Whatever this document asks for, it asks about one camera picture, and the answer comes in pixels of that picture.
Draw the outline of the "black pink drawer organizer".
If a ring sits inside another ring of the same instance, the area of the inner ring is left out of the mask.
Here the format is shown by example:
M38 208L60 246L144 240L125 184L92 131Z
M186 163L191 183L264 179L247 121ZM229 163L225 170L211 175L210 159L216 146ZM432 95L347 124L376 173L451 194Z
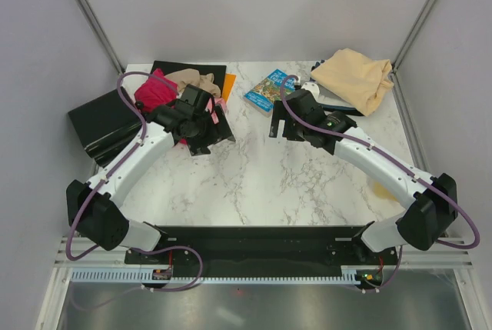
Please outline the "black pink drawer organizer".
M138 116L113 90L68 113L82 147L100 167L105 167L141 129Z

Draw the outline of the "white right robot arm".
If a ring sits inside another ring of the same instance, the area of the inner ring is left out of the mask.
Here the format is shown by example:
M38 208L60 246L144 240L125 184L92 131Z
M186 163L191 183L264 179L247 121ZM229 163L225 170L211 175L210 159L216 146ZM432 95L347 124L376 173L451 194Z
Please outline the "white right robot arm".
M410 245L427 251L457 218L451 202L457 199L455 181L446 174L435 178L399 158L384 157L382 148L352 118L343 112L326 113L311 92L299 89L284 102L276 101L270 136L309 142L351 163L386 188L405 209L381 222L370 222L353 238L352 254L360 263L370 263L380 252L395 245Z

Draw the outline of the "magenta t shirt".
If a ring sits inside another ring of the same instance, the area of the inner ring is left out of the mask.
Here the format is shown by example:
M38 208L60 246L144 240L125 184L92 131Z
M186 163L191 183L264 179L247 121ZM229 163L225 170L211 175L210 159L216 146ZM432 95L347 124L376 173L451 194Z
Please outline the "magenta t shirt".
M164 76L160 68L156 68L144 84L135 92L135 101L142 112L150 113L160 105L166 105L178 97L176 83Z

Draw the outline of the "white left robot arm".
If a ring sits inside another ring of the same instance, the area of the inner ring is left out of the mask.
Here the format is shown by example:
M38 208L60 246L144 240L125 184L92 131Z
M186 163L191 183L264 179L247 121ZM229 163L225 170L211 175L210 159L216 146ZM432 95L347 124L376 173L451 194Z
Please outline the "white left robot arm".
M121 211L128 193L157 158L184 141L191 155L208 155L210 146L234 141L224 109L212 95L188 86L180 98L159 105L121 153L86 182L66 189L72 232L106 251L121 246L140 249L152 263L168 257L168 243L154 225L126 218Z

